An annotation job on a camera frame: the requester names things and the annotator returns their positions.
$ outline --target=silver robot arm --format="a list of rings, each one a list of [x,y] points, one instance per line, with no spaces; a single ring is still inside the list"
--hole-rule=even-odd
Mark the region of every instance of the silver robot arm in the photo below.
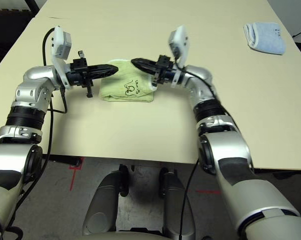
[[[183,67],[185,56],[182,56],[189,48],[185,28],[181,26],[172,32],[168,42],[175,63],[163,55],[157,62],[143,58],[131,62],[154,75],[154,86],[169,83],[173,88],[180,86],[189,90],[197,121],[200,166],[216,176],[238,235],[248,240],[301,240],[300,213],[274,185],[252,171],[249,147],[221,105],[211,73],[192,65]]]
[[[43,151],[37,144],[42,140],[42,125],[53,91],[77,85],[87,87],[90,98],[93,79],[118,71],[109,64],[88,66],[82,51],[78,52],[79,59],[66,64],[70,48],[70,35],[55,27],[51,47],[54,65],[33,67],[24,74],[6,124],[0,128],[0,239],[12,223],[23,187],[39,177]]]

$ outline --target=blue towel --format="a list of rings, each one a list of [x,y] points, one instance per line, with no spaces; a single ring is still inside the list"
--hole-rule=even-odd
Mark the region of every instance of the blue towel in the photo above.
[[[286,45],[281,37],[281,28],[275,22],[254,22],[244,26],[248,45],[257,51],[280,54],[285,53]]]

